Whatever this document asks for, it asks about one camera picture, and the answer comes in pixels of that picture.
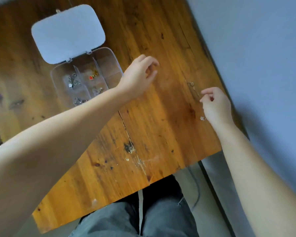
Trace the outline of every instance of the person's left arm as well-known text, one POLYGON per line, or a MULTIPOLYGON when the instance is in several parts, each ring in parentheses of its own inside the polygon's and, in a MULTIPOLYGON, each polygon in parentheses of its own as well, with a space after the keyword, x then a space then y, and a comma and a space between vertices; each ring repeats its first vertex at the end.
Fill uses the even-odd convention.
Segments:
POLYGON ((139 56, 117 87, 22 131, 0 146, 0 236, 18 231, 113 114, 148 88, 157 74, 153 65, 159 65, 153 57, 139 56))

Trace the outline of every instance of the wood grain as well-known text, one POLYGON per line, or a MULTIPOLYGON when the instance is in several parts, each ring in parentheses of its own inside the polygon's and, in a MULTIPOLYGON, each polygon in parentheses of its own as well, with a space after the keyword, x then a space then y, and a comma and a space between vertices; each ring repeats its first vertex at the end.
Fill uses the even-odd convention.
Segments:
MULTIPOLYGON (((140 54, 161 66, 150 89, 122 107, 78 162, 42 200, 33 216, 44 233, 138 191, 221 150, 198 100, 202 89, 222 88, 193 28, 184 0, 70 0, 89 4, 122 69, 140 54), (134 151, 124 145, 131 142, 134 151)), ((31 26, 68 0, 16 0, 0 7, 0 136, 64 110, 31 26)))

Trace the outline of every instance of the jeans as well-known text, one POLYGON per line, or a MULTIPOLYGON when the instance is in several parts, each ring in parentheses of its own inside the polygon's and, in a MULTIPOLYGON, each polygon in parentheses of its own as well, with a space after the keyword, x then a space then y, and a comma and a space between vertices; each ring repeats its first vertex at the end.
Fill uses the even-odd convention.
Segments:
POLYGON ((143 189, 139 232, 138 193, 84 216, 70 237, 199 237, 194 217, 173 175, 143 189))

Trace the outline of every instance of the person's right arm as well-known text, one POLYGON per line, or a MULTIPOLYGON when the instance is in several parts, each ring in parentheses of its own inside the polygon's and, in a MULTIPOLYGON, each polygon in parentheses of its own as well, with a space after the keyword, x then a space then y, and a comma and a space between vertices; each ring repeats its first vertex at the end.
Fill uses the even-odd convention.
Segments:
POLYGON ((222 145, 241 205, 256 237, 296 237, 296 194, 264 162, 236 127, 218 87, 201 92, 206 119, 222 145))

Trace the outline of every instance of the white lid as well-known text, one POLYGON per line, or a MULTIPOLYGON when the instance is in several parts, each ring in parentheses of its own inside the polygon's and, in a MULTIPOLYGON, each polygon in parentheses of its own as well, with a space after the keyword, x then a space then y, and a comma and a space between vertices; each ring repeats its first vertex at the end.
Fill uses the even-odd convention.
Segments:
POLYGON ((32 36, 43 59, 56 64, 101 46, 105 34, 95 11, 83 4, 36 22, 32 36))

